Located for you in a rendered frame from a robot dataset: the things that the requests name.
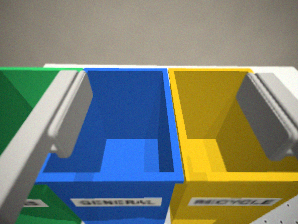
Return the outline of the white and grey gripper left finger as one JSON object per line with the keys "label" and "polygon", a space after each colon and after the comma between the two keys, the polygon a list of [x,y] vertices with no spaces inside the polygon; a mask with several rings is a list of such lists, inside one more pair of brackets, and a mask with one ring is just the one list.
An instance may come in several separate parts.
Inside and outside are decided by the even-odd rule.
{"label": "white and grey gripper left finger", "polygon": [[92,98],[86,71],[59,71],[0,156],[0,224],[15,224],[49,153],[70,157]]}

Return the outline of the green bin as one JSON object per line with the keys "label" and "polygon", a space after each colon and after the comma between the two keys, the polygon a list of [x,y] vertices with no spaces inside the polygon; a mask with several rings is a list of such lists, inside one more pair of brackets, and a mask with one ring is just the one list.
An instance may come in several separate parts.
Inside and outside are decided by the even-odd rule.
{"label": "green bin", "polygon": [[[0,156],[60,70],[84,69],[0,67]],[[15,224],[81,222],[47,185],[34,185]]]}

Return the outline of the yellow recycle bin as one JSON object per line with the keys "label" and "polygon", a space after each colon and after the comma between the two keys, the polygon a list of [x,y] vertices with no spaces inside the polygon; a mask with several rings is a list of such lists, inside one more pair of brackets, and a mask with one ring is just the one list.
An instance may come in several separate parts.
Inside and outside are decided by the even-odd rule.
{"label": "yellow recycle bin", "polygon": [[171,224],[250,224],[298,195],[298,160],[270,161],[235,96],[251,68],[168,68],[184,183]]}

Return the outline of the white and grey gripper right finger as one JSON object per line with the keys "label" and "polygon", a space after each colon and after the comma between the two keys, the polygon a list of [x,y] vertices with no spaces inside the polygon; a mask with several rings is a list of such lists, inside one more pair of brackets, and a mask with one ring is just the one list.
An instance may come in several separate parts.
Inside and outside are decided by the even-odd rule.
{"label": "white and grey gripper right finger", "polygon": [[298,99],[272,72],[248,72],[236,100],[266,157],[298,160]]}

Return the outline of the blue bin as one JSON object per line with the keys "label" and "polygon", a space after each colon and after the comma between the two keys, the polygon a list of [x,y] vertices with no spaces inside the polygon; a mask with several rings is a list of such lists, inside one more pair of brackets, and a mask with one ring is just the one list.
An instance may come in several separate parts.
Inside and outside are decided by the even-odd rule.
{"label": "blue bin", "polygon": [[72,155],[49,153],[34,185],[85,224],[164,224],[184,183],[167,68],[84,71],[93,98]]}

